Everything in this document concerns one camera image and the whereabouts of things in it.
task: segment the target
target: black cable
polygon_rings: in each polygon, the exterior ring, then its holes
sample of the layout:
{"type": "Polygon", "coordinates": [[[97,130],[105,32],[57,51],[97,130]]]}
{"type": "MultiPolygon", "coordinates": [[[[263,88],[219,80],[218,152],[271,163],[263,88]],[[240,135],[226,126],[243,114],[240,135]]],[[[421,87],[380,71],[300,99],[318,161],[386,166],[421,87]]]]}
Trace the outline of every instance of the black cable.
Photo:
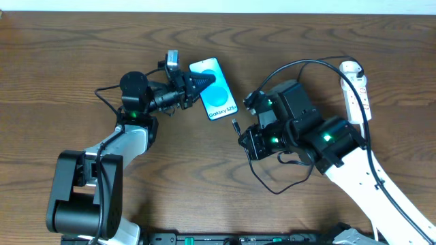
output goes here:
{"type": "MultiPolygon", "coordinates": [[[[157,71],[160,71],[160,69],[154,69],[153,71],[150,71],[145,74],[145,76],[151,75],[157,71]]],[[[97,88],[95,89],[94,93],[95,96],[97,96],[99,99],[101,99],[116,115],[116,121],[118,122],[119,119],[121,119],[121,111],[123,109],[123,106],[121,106],[118,110],[116,110],[106,99],[104,99],[98,91],[104,91],[108,89],[118,88],[120,85],[114,85],[104,88],[97,88]]],[[[102,178],[102,162],[101,162],[101,155],[104,149],[112,143],[116,138],[118,138],[120,135],[122,135],[125,132],[125,125],[121,125],[121,130],[116,135],[112,136],[109,140],[106,142],[103,142],[100,144],[99,150],[97,151],[97,156],[95,157],[95,164],[96,164],[96,171],[97,171],[97,183],[98,183],[98,189],[99,189],[99,202],[100,202],[100,209],[99,209],[99,220],[98,220],[98,228],[97,228],[97,234],[95,237],[89,241],[88,244],[90,245],[96,245],[98,243],[98,239],[102,235],[102,229],[103,229],[103,217],[104,217],[104,190],[103,190],[103,178],[102,178]]]]}
{"type": "Polygon", "coordinates": [[[395,209],[403,216],[403,218],[429,243],[429,244],[433,244],[432,239],[430,239],[430,237],[425,234],[425,232],[423,232],[423,230],[421,230],[421,228],[419,228],[419,226],[417,226],[417,224],[410,219],[410,217],[403,211],[403,209],[398,205],[398,203],[392,198],[392,196],[389,194],[388,190],[386,190],[386,188],[383,185],[383,182],[380,180],[379,176],[377,175],[377,172],[375,171],[375,167],[374,167],[374,163],[373,163],[373,158],[372,158],[372,151],[371,151],[371,136],[369,133],[369,125],[368,125],[368,120],[367,120],[367,115],[364,112],[364,108],[363,108],[363,103],[362,100],[360,99],[357,90],[354,88],[353,84],[349,81],[349,79],[347,78],[347,76],[340,71],[339,69],[337,69],[335,66],[331,65],[330,63],[327,63],[325,61],[320,61],[320,60],[311,60],[311,59],[303,59],[303,60],[299,60],[299,61],[294,61],[291,63],[288,63],[280,68],[278,68],[277,70],[275,70],[274,72],[272,72],[264,81],[263,83],[259,86],[259,88],[256,90],[257,92],[260,91],[262,89],[263,86],[265,86],[265,84],[277,73],[279,73],[280,71],[291,67],[293,65],[297,65],[300,63],[317,63],[320,65],[324,65],[327,66],[328,68],[330,68],[331,70],[333,70],[334,72],[336,72],[337,74],[339,74],[344,80],[345,82],[348,84],[348,86],[351,88],[351,90],[353,91],[354,96],[356,96],[356,100],[358,102],[359,108],[360,108],[360,112],[362,113],[362,118],[363,118],[363,125],[364,125],[364,130],[365,130],[365,135],[366,135],[366,140],[367,140],[367,157],[368,157],[368,164],[369,164],[369,168],[371,169],[371,173],[374,176],[375,182],[377,183],[377,186],[380,188],[380,190],[383,192],[383,194],[386,196],[386,198],[388,198],[389,202],[395,207],[395,209]]]}
{"type": "Polygon", "coordinates": [[[154,69],[153,71],[149,71],[149,72],[145,73],[145,76],[149,76],[149,75],[151,75],[155,72],[158,72],[158,71],[161,71],[161,69],[154,69]]]}
{"type": "Polygon", "coordinates": [[[97,156],[95,158],[95,166],[97,171],[97,184],[98,184],[98,191],[99,191],[99,201],[100,201],[100,212],[99,212],[99,218],[98,218],[98,228],[97,228],[97,234],[95,234],[95,237],[89,241],[89,245],[96,245],[98,243],[98,239],[102,235],[102,229],[103,229],[103,216],[104,216],[104,192],[103,192],[103,178],[102,178],[102,162],[100,161],[100,156],[103,151],[103,144],[100,145],[100,149],[97,151],[97,156]]]}
{"type": "Polygon", "coordinates": [[[99,219],[98,219],[98,228],[97,228],[97,234],[95,237],[89,241],[89,245],[96,245],[98,243],[98,239],[102,235],[102,229],[103,229],[103,217],[104,217],[104,189],[103,189],[103,178],[102,178],[102,162],[101,162],[101,155],[103,150],[106,149],[106,147],[112,143],[114,140],[116,140],[118,137],[120,137],[125,132],[125,125],[121,125],[121,130],[114,136],[112,136],[109,140],[106,140],[105,142],[102,142],[100,144],[100,147],[97,151],[97,156],[95,157],[95,170],[97,171],[97,183],[98,183],[98,193],[99,193],[99,202],[100,202],[100,209],[99,209],[99,219]]]}
{"type": "MultiPolygon", "coordinates": [[[[236,131],[236,133],[237,133],[238,136],[240,137],[240,127],[239,127],[239,124],[236,122],[236,119],[233,119],[232,123],[233,123],[234,130],[236,131]]],[[[271,188],[269,188],[269,187],[265,184],[265,182],[263,182],[262,179],[261,179],[261,178],[256,174],[256,172],[254,171],[254,168],[253,168],[253,164],[251,163],[251,159],[250,159],[250,156],[249,156],[249,154],[248,154],[248,150],[247,150],[246,148],[244,148],[244,151],[245,151],[245,154],[247,155],[247,158],[248,158],[248,164],[249,164],[249,166],[250,166],[250,169],[251,169],[251,172],[253,173],[253,175],[254,175],[254,176],[259,180],[260,183],[262,183],[262,184],[265,186],[265,188],[266,188],[268,191],[270,191],[270,192],[271,192],[272,194],[274,194],[274,195],[280,195],[280,194],[282,194],[283,192],[285,192],[286,190],[288,190],[289,188],[291,188],[291,187],[293,187],[293,186],[295,186],[295,185],[297,185],[297,184],[301,184],[301,183],[303,183],[304,181],[308,180],[309,177],[310,177],[311,174],[312,174],[313,167],[315,167],[315,164],[312,164],[312,165],[311,165],[311,167],[310,167],[310,169],[309,169],[309,173],[307,174],[307,177],[306,177],[304,180],[300,180],[300,181],[297,181],[297,182],[295,182],[295,183],[292,183],[292,184],[290,184],[289,186],[287,186],[286,188],[284,188],[283,190],[281,190],[281,191],[279,191],[279,192],[275,192],[275,191],[271,190],[271,188]]]]}
{"type": "Polygon", "coordinates": [[[97,96],[99,99],[101,99],[101,101],[103,101],[107,106],[109,106],[109,108],[115,113],[115,115],[116,115],[116,119],[119,119],[120,118],[120,114],[117,112],[117,110],[106,100],[106,99],[104,99],[99,93],[98,93],[98,91],[104,91],[104,90],[108,90],[108,89],[113,89],[113,88],[118,88],[118,87],[120,87],[120,85],[118,84],[118,85],[114,85],[114,86],[109,86],[109,87],[106,87],[106,88],[97,88],[97,89],[95,89],[95,91],[94,91],[94,93],[95,93],[95,96],[97,96]]]}
{"type": "Polygon", "coordinates": [[[282,154],[290,154],[287,151],[283,151],[283,152],[279,152],[279,154],[277,154],[277,160],[279,161],[279,163],[281,164],[295,164],[295,165],[301,165],[301,166],[310,166],[310,164],[307,163],[303,163],[302,161],[297,161],[297,160],[289,160],[287,162],[282,161],[281,160],[281,155],[282,154]]]}
{"type": "MultiPolygon", "coordinates": [[[[350,55],[329,56],[329,57],[320,58],[320,59],[318,59],[318,60],[319,60],[319,61],[325,61],[325,60],[328,60],[328,59],[349,59],[349,60],[351,60],[351,61],[354,61],[354,62],[356,62],[356,63],[357,63],[357,64],[362,68],[362,70],[359,71],[359,74],[362,74],[362,76],[363,76],[363,74],[364,74],[364,72],[363,72],[363,66],[359,63],[359,61],[357,61],[354,57],[351,57],[350,55]]],[[[303,71],[303,69],[304,69],[308,64],[310,64],[310,63],[305,63],[305,64],[301,67],[300,72],[298,72],[297,82],[300,82],[300,78],[301,78],[301,75],[302,75],[302,71],[303,71]]]]}

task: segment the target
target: green led light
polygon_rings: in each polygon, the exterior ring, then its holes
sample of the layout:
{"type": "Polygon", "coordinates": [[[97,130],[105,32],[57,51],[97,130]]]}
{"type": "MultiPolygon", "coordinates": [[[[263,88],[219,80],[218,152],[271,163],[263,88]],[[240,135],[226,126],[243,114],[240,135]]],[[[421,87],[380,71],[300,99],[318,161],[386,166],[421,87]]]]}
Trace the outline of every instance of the green led light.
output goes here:
{"type": "Polygon", "coordinates": [[[329,141],[329,140],[331,140],[332,139],[332,136],[330,136],[330,135],[328,135],[328,134],[326,134],[325,136],[324,136],[324,140],[325,141],[329,141]]]}

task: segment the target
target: robotic arm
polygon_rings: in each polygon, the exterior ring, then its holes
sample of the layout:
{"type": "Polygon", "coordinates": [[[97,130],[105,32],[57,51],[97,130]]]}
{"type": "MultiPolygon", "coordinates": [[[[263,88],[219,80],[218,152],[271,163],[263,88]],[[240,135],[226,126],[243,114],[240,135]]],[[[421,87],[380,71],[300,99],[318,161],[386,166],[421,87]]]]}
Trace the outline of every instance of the robotic arm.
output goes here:
{"type": "Polygon", "coordinates": [[[176,50],[158,62],[159,70],[165,71],[167,84],[148,81],[139,71],[125,74],[114,133],[83,151],[59,155],[46,216],[49,231],[96,236],[102,244],[139,242],[139,226],[121,217],[123,169],[155,141],[158,122],[152,112],[190,108],[215,81],[214,75],[181,71],[176,50]],[[74,192],[74,186],[85,185],[95,186],[95,194],[74,192]]]}
{"type": "MultiPolygon", "coordinates": [[[[321,174],[341,187],[376,224],[389,244],[434,243],[436,229],[433,224],[391,181],[372,153],[374,167],[384,188],[424,235],[380,190],[370,170],[367,142],[357,130],[338,116],[324,120],[300,83],[288,80],[266,94],[255,91],[245,100],[245,105],[258,117],[258,124],[248,127],[238,139],[249,161],[280,151],[295,152],[304,163],[314,165],[321,174]]],[[[238,132],[236,121],[234,127],[238,132]]],[[[334,243],[348,244],[341,240],[334,243]]]]}

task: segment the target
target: white robotic arm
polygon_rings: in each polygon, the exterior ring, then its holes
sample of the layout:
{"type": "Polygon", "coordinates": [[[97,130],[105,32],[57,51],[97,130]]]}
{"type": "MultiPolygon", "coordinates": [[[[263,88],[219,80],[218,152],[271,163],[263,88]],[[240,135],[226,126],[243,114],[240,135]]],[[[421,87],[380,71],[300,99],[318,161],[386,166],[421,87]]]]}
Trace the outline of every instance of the white robotic arm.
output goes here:
{"type": "Polygon", "coordinates": [[[156,70],[131,71],[119,85],[98,88],[95,94],[116,114],[117,126],[95,146],[59,155],[46,215],[48,230],[89,239],[95,236],[103,244],[137,244],[139,226],[121,216],[123,169],[155,141],[158,122],[152,112],[190,108],[214,81],[214,75],[181,71],[178,52],[170,50],[156,70]],[[167,84],[148,81],[147,76],[156,71],[166,73],[167,84]],[[98,91],[118,87],[123,106],[117,111],[98,91]],[[95,194],[74,192],[73,186],[84,185],[95,186],[95,194]]]}
{"type": "MultiPolygon", "coordinates": [[[[342,158],[344,165],[330,167],[325,175],[343,189],[375,223],[389,244],[429,244],[404,219],[377,187],[374,176],[369,169],[367,152],[356,148],[342,158]]],[[[421,214],[410,200],[391,181],[373,154],[377,175],[384,182],[385,188],[396,200],[403,211],[427,234],[436,240],[435,226],[421,214]]]]}

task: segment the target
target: white power strip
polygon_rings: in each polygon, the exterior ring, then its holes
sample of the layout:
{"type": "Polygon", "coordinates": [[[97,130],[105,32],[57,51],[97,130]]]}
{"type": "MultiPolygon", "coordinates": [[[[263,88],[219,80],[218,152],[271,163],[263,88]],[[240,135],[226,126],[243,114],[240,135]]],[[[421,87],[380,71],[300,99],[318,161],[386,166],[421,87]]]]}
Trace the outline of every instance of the white power strip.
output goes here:
{"type": "MultiPolygon", "coordinates": [[[[357,77],[362,68],[354,61],[344,61],[339,66],[339,69],[347,76],[349,81],[357,90],[360,100],[362,101],[365,114],[367,115],[367,119],[370,120],[372,117],[366,88],[367,77],[365,75],[363,75],[361,78],[357,77]]],[[[341,87],[343,89],[343,96],[345,99],[345,107],[347,108],[349,123],[361,125],[363,123],[362,112],[360,111],[356,96],[348,84],[343,80],[343,78],[341,78],[341,87]]]]}

